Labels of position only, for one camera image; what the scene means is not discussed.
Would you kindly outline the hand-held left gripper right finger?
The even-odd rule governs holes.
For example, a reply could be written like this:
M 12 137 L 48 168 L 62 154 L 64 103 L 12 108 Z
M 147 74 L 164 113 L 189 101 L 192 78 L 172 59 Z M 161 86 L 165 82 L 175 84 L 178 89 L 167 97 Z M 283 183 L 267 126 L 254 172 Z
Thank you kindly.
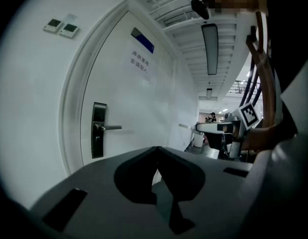
M 234 211 L 252 165 L 159 148 L 157 212 L 173 239 L 231 238 L 241 221 Z

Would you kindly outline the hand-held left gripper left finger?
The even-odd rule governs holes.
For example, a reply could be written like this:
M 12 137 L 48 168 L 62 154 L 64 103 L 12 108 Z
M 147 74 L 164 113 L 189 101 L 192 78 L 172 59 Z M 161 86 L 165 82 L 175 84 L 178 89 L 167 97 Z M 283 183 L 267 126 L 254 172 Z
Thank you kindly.
M 164 239 L 152 180 L 156 147 L 93 162 L 44 193 L 30 212 L 76 239 Z

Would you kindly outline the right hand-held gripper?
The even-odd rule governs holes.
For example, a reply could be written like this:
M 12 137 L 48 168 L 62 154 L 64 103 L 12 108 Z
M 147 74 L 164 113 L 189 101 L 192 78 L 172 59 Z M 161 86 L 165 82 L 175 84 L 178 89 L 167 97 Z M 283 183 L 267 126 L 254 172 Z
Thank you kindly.
M 210 147 L 219 150 L 218 158 L 241 158 L 246 134 L 257 123 L 254 106 L 246 103 L 227 113 L 222 122 L 197 123 L 196 131 L 205 133 Z

